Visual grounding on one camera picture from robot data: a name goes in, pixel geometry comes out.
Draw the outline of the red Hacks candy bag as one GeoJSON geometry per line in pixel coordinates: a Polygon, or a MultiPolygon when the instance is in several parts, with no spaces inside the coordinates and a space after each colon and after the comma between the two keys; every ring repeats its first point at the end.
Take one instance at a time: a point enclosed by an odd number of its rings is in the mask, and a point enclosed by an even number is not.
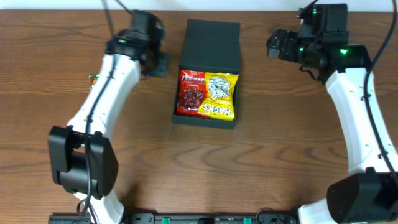
{"type": "Polygon", "coordinates": [[[205,72],[181,70],[176,114],[179,116],[209,119],[209,116],[198,113],[198,109],[206,97],[205,72]]]}

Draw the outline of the dark green gift box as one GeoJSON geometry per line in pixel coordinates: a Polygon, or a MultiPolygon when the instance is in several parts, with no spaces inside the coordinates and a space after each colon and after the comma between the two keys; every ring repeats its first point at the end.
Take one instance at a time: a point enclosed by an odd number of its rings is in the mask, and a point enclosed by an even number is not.
{"type": "Polygon", "coordinates": [[[239,43],[240,23],[188,19],[183,42],[182,56],[178,65],[177,89],[175,92],[174,110],[171,116],[175,124],[202,126],[219,129],[234,129],[236,126],[238,90],[237,82],[233,104],[235,118],[233,121],[219,119],[202,119],[177,114],[180,95],[180,71],[193,70],[213,73],[241,73],[241,49],[239,43]]]}

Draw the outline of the red KitKat bar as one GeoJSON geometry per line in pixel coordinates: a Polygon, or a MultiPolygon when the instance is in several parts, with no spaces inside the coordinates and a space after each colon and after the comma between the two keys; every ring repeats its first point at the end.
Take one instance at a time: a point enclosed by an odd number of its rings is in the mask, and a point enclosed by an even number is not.
{"type": "Polygon", "coordinates": [[[90,91],[92,91],[93,87],[95,86],[98,77],[99,77],[98,74],[88,75],[88,78],[90,79],[90,91]]]}

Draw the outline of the yellow Hacks candy bag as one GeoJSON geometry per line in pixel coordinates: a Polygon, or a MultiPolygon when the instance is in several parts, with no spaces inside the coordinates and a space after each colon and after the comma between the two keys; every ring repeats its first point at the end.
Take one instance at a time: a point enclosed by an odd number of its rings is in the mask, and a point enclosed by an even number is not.
{"type": "Polygon", "coordinates": [[[233,121],[235,117],[233,95],[239,75],[232,73],[205,73],[206,98],[198,114],[211,119],[233,121]]]}

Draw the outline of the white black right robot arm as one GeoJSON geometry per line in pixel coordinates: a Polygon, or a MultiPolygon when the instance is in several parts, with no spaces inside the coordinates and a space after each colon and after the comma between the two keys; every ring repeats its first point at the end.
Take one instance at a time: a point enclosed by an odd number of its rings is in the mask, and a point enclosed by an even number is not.
{"type": "Polygon", "coordinates": [[[346,4],[301,8],[299,32],[277,29],[267,41],[272,58],[297,63],[325,85],[340,119],[349,176],[326,197],[299,206],[294,223],[375,223],[397,220],[397,151],[389,137],[364,45],[351,44],[346,4]]]}

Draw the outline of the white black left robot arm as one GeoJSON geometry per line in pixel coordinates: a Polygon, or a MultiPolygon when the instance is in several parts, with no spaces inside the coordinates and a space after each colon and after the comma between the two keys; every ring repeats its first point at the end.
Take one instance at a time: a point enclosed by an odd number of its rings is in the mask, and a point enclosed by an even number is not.
{"type": "Polygon", "coordinates": [[[47,142],[53,182],[78,198],[72,223],[121,223],[124,206],[113,189],[119,164],[111,138],[125,100],[141,76],[164,77],[165,31],[124,29],[106,45],[95,84],[65,127],[54,126],[47,142]]]}

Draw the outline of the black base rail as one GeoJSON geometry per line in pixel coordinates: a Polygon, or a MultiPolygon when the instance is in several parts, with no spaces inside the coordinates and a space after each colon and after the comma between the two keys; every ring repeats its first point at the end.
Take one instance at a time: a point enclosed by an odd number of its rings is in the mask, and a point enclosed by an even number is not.
{"type": "Polygon", "coordinates": [[[124,224],[285,224],[297,223],[291,214],[261,213],[260,215],[154,215],[135,213],[124,218],[124,224]]]}

